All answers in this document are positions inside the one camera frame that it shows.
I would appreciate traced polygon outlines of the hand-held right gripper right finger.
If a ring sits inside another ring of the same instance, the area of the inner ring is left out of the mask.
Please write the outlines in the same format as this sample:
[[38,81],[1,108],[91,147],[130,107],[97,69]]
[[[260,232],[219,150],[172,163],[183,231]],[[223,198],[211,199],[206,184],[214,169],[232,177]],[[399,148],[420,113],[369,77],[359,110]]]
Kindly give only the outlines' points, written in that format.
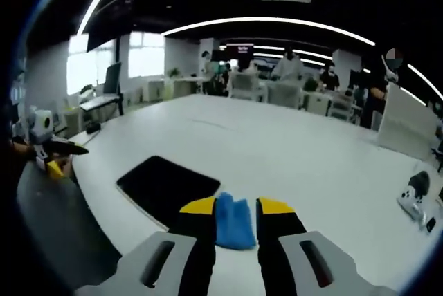
[[349,254],[308,232],[286,203],[256,200],[257,260],[267,295],[397,295],[368,282]]

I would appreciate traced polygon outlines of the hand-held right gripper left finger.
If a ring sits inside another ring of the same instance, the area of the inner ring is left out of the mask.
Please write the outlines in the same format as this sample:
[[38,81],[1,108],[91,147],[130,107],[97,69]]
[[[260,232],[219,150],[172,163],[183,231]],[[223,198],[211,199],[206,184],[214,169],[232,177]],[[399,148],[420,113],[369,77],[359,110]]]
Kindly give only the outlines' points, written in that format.
[[183,206],[167,232],[123,255],[115,273],[75,295],[207,295],[215,265],[214,196]]

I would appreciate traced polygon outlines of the person's left hand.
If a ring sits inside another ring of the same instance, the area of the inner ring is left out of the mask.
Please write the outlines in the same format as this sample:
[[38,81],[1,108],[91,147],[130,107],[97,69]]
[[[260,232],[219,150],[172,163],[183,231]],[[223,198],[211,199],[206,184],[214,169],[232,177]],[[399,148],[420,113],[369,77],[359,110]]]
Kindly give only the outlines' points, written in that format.
[[30,143],[27,143],[24,140],[19,140],[19,141],[12,140],[11,145],[13,150],[17,154],[19,154],[23,158],[26,158],[27,160],[32,160],[36,156],[34,147]]

